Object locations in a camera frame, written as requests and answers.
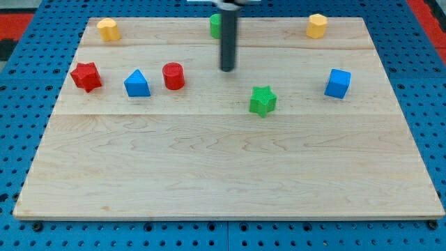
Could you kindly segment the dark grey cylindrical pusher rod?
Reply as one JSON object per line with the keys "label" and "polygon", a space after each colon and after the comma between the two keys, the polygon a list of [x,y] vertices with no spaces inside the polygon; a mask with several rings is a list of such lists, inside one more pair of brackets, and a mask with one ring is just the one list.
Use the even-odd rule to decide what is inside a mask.
{"label": "dark grey cylindrical pusher rod", "polygon": [[231,72],[236,65],[238,10],[234,2],[220,2],[220,69],[224,72]]}

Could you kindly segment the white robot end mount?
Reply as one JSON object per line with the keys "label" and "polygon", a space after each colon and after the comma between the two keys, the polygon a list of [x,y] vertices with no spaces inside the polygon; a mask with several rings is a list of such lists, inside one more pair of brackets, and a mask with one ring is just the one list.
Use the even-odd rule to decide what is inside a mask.
{"label": "white robot end mount", "polygon": [[260,4],[261,0],[187,0],[190,4],[207,4],[213,3],[218,5],[219,3],[232,3],[238,6],[255,5]]}

